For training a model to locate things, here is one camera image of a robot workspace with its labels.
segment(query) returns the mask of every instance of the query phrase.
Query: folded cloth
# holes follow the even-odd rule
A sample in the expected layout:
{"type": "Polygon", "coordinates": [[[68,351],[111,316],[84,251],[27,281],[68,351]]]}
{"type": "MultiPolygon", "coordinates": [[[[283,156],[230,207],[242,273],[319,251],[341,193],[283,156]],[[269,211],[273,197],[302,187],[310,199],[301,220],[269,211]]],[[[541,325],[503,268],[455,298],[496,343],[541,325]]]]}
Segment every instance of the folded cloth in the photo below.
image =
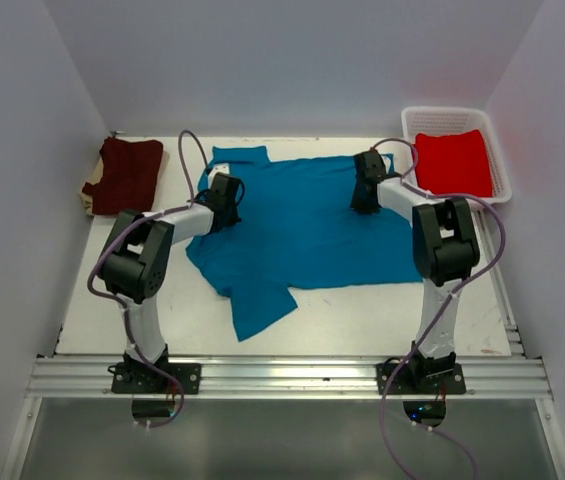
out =
{"type": "Polygon", "coordinates": [[[101,178],[96,166],[82,188],[82,199],[93,215],[116,215],[125,208],[151,210],[164,147],[157,140],[127,142],[107,138],[100,149],[101,178]]]}
{"type": "Polygon", "coordinates": [[[471,193],[493,196],[489,157],[478,130],[460,135],[415,137],[419,161],[418,185],[433,193],[471,193]]]}
{"type": "MultiPolygon", "coordinates": [[[[359,215],[349,208],[352,157],[270,162],[265,147],[214,148],[211,166],[217,163],[228,163],[246,185],[242,222],[194,238],[187,255],[231,298],[238,340],[297,308],[289,287],[421,281],[408,222],[385,209],[359,215]]],[[[205,175],[198,188],[207,188],[205,175]]]]}

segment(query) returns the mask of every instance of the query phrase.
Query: white table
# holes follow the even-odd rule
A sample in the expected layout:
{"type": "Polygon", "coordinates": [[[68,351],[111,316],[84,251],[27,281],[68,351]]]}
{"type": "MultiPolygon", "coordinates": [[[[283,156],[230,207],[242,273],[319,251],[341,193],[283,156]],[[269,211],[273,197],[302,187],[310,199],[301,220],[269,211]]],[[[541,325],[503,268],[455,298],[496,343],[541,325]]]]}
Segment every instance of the white table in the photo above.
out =
{"type": "MultiPolygon", "coordinates": [[[[130,141],[146,138],[128,138],[130,141]]],[[[170,158],[162,176],[154,209],[182,205],[188,198],[177,156],[177,138],[157,138],[170,158]]],[[[266,145],[272,161],[302,157],[353,155],[369,148],[370,138],[201,138],[209,160],[212,146],[266,145]]],[[[407,152],[396,155],[403,171],[407,152]]],[[[184,149],[194,182],[203,164],[195,143],[184,149]]],[[[122,354],[125,346],[118,307],[88,293],[86,279],[102,250],[113,218],[93,220],[75,289],[66,313],[58,354],[122,354]]],[[[238,342],[228,298],[219,296],[189,261],[187,242],[176,245],[166,279],[158,294],[158,310],[169,351],[176,355],[404,355],[417,332],[422,309],[421,284],[369,285],[333,289],[291,289],[298,308],[263,332],[238,342]]],[[[482,249],[480,266],[485,264],[482,249]]],[[[98,288],[103,288],[97,280],[98,288]]],[[[462,294],[455,331],[458,355],[510,355],[505,314],[490,275],[469,285],[462,294]]]]}

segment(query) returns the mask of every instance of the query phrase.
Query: plastic laundry basket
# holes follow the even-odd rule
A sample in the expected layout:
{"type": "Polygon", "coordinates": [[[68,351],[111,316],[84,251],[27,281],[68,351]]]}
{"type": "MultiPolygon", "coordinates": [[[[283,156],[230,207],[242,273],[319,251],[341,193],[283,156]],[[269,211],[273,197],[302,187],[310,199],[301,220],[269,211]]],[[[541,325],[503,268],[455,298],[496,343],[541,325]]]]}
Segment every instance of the plastic laundry basket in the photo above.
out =
{"type": "MultiPolygon", "coordinates": [[[[493,196],[484,200],[490,204],[508,202],[511,199],[511,185],[493,126],[486,113],[472,108],[448,107],[408,107],[402,110],[402,132],[404,138],[410,142],[415,142],[418,133],[441,136],[457,135],[471,130],[480,131],[489,157],[493,196]]],[[[417,183],[415,172],[409,180],[417,183]]],[[[482,208],[475,202],[469,203],[473,210],[482,208]]]]}

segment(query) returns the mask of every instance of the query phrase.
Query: red cloth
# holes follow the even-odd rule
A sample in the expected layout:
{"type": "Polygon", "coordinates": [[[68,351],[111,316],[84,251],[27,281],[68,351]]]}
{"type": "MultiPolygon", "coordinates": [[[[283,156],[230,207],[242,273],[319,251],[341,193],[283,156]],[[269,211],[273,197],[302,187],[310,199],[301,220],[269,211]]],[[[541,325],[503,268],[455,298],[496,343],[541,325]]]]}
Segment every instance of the red cloth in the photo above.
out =
{"type": "Polygon", "coordinates": [[[125,142],[107,138],[100,149],[104,165],[100,183],[85,183],[94,215],[117,215],[125,208],[151,210],[164,146],[157,140],[125,142]]]}
{"type": "Polygon", "coordinates": [[[415,137],[418,185],[433,193],[472,193],[492,197],[491,171],[484,139],[478,130],[460,135],[415,137]]]}

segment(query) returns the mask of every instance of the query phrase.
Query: teal fabric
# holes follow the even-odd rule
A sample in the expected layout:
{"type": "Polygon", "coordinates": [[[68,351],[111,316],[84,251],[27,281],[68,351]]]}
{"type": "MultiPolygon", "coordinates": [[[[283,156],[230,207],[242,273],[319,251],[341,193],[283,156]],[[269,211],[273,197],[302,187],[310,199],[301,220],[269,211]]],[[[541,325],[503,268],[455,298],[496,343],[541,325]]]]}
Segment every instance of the teal fabric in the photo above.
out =
{"type": "MultiPolygon", "coordinates": [[[[270,162],[265,147],[213,149],[246,185],[242,222],[196,237],[187,255],[220,295],[245,340],[293,311],[303,289],[419,282],[411,227],[396,213],[349,208],[353,157],[270,162]]],[[[206,175],[198,188],[207,187],[206,175]]]]}

